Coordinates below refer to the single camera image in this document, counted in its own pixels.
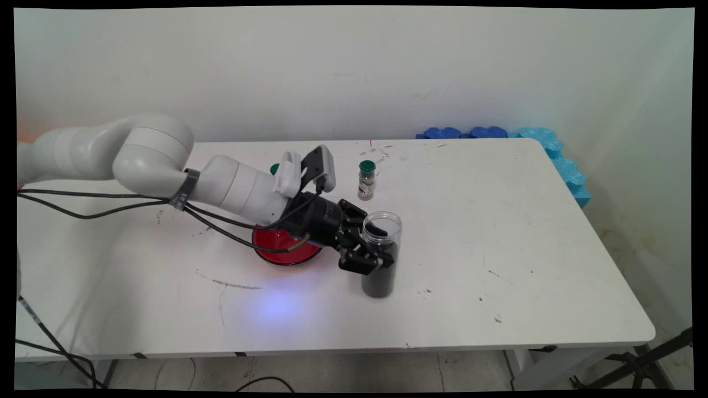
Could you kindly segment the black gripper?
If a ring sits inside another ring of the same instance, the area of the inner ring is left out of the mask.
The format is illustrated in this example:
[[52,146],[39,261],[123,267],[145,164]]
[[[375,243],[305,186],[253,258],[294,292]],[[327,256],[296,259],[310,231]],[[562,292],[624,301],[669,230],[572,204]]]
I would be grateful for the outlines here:
[[[388,232],[366,220],[367,212],[352,202],[341,199],[338,204],[322,197],[320,192],[301,192],[290,199],[285,214],[285,230],[293,238],[309,235],[309,242],[319,247],[337,248],[341,270],[370,275],[375,270],[389,269],[396,262],[396,244],[371,243],[362,239],[388,239]],[[339,239],[359,241],[348,246],[339,245]]]

